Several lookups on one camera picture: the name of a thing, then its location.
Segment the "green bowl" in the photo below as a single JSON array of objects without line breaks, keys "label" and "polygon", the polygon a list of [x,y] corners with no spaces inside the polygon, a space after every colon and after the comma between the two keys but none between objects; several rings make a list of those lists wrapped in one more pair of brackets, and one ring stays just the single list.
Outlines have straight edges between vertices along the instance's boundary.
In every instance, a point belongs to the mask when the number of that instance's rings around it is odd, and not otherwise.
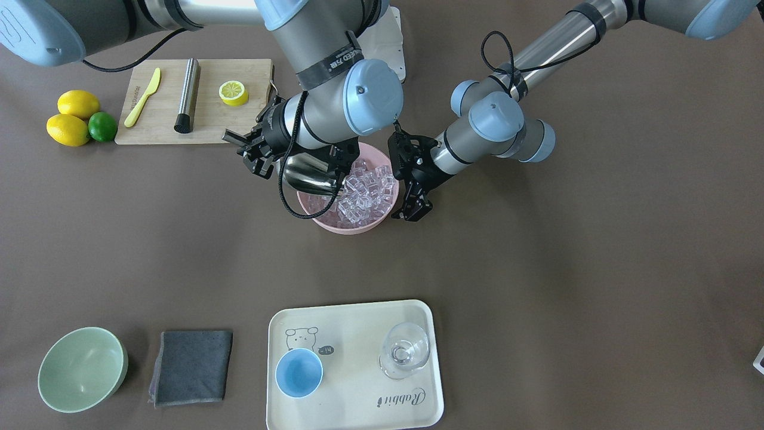
[{"label": "green bowl", "polygon": [[90,409],[117,391],[128,371],[125,347],[100,327],[61,337],[45,354],[37,375],[43,402],[65,413]]}]

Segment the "cutting board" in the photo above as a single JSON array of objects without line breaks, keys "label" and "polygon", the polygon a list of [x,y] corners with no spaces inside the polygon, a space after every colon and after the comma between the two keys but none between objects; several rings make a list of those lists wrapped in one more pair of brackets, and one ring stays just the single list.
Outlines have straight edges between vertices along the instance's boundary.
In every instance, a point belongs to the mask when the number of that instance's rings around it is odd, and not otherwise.
[{"label": "cutting board", "polygon": [[[225,129],[239,134],[250,131],[255,117],[267,103],[273,62],[268,59],[199,60],[193,131],[183,135],[173,127],[187,64],[188,60],[146,60],[133,69],[115,142],[120,145],[224,143],[221,137]],[[159,89],[149,97],[138,122],[127,128],[125,118],[143,95],[156,67],[162,70]],[[240,81],[249,92],[249,101],[243,106],[228,106],[220,100],[218,89],[229,80]]]}]

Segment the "blue cup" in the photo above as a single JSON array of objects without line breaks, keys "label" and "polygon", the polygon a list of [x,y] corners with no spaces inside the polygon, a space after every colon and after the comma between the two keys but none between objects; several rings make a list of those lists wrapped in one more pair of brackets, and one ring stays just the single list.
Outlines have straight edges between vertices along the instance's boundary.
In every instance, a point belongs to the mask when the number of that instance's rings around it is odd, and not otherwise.
[{"label": "blue cup", "polygon": [[321,359],[306,348],[285,353],[276,365],[276,384],[282,393],[295,399],[316,391],[323,377]]}]

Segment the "lime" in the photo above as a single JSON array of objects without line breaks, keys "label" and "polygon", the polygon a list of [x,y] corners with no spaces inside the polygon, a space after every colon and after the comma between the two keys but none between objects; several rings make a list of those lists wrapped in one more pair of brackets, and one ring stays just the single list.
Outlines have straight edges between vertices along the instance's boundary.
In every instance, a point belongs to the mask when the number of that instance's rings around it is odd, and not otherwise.
[{"label": "lime", "polygon": [[110,142],[117,135],[117,120],[106,112],[94,113],[88,121],[90,135],[99,142]]},{"label": "lime", "polygon": [[82,146],[90,140],[88,125],[74,115],[60,113],[48,119],[46,128],[50,137],[66,146]]},{"label": "lime", "polygon": [[241,106],[249,100],[249,93],[244,84],[237,80],[229,80],[220,86],[220,99],[229,106]]},{"label": "lime", "polygon": [[74,115],[79,119],[88,119],[101,110],[98,97],[84,90],[71,90],[58,98],[58,111]]}]

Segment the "folded towel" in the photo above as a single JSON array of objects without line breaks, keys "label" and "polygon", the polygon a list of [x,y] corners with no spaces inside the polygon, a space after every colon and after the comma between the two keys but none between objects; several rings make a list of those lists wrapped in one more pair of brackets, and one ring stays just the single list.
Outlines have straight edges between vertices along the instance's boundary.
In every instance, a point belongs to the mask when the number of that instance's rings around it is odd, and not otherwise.
[{"label": "folded towel", "polygon": [[149,397],[156,406],[221,402],[231,331],[163,331]]}]

